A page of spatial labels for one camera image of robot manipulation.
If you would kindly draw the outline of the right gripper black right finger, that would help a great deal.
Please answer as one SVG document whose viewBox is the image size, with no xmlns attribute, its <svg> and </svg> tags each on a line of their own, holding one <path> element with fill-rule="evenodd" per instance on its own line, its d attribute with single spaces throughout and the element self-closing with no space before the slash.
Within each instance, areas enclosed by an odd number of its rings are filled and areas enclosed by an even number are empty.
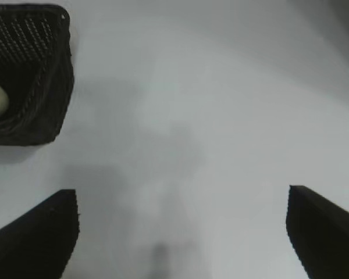
<svg viewBox="0 0 349 279">
<path fill-rule="evenodd" d="M 286 231 L 309 278 L 349 278 L 349 212 L 303 185 L 289 189 Z"/>
</svg>

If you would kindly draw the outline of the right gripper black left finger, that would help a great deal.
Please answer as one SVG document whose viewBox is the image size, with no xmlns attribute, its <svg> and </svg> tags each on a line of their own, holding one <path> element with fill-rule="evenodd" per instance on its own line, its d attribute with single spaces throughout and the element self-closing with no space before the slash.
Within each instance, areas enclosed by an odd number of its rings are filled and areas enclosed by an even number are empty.
<svg viewBox="0 0 349 279">
<path fill-rule="evenodd" d="M 75 190 L 54 193 L 0 229 L 0 278 L 61 278 L 79 232 Z"/>
</svg>

